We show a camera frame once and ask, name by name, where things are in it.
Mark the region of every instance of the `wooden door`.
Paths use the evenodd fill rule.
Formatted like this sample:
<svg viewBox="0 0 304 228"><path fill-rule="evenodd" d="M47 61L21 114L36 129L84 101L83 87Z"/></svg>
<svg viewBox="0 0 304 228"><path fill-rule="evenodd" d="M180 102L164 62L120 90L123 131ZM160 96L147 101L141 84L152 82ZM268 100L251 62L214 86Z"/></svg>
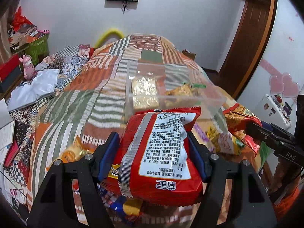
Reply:
<svg viewBox="0 0 304 228"><path fill-rule="evenodd" d="M254 70L270 35L274 0L246 0L241 22L216 85L237 98Z"/></svg>

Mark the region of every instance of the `transparent plastic box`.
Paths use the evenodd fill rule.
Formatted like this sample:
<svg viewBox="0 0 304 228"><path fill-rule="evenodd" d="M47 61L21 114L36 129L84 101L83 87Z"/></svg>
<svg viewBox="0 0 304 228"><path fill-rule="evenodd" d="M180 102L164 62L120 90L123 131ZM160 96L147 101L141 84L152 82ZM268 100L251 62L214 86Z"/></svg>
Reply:
<svg viewBox="0 0 304 228"><path fill-rule="evenodd" d="M132 85L144 80L149 86L154 87L156 91L146 91L134 95ZM168 91L174 90L188 84L194 87L192 96L168 95ZM139 108L137 105L140 101L149 105L145 108ZM125 121L137 111L148 109L172 109L184 107L201 107L200 119L210 119L220 109L226 98L218 91L217 87L198 70L194 70L184 65L175 64L150 64L129 61L127 65L127 82L126 82L126 108Z"/></svg>

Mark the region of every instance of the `yellow foam tube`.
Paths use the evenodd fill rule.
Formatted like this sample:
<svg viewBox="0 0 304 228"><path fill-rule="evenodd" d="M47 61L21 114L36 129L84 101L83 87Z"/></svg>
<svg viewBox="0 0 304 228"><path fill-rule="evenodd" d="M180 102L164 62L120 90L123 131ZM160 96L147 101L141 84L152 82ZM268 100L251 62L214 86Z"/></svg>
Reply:
<svg viewBox="0 0 304 228"><path fill-rule="evenodd" d="M109 37L111 34L116 34L120 39L123 39L125 37L122 31L116 28L110 28L100 36L100 38L94 44L94 48L100 47L101 44L106 40L106 38Z"/></svg>

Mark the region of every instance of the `pink toy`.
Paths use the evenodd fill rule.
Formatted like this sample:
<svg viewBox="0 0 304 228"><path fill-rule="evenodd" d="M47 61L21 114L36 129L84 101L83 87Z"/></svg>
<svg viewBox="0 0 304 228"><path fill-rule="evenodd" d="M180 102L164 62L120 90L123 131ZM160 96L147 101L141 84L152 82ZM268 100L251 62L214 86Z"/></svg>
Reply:
<svg viewBox="0 0 304 228"><path fill-rule="evenodd" d="M30 55L23 55L22 58L19 58L19 61L22 62L23 65L23 74L24 78L27 81L30 81L37 75L37 71L35 71L34 65L32 63L32 58Z"/></svg>

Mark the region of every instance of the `metal bolt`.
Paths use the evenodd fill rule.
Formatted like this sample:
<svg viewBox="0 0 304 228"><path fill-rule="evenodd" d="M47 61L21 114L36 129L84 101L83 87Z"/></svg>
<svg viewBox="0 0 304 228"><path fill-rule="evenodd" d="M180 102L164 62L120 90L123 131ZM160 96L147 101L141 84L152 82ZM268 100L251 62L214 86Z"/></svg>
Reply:
<svg viewBox="0 0 304 228"><path fill-rule="evenodd" d="M247 159L244 159L242 162L243 162L243 164L246 165L246 166L250 165L250 162L249 162L249 160L247 160Z"/></svg>
<svg viewBox="0 0 304 228"><path fill-rule="evenodd" d="M57 159L54 161L54 165L58 166L61 164L61 160L60 159Z"/></svg>
<svg viewBox="0 0 304 228"><path fill-rule="evenodd" d="M213 159L213 160L218 160L219 156L217 154L211 154L210 158Z"/></svg>
<svg viewBox="0 0 304 228"><path fill-rule="evenodd" d="M93 154L86 154L85 155L86 160L90 160L91 158L93 158Z"/></svg>

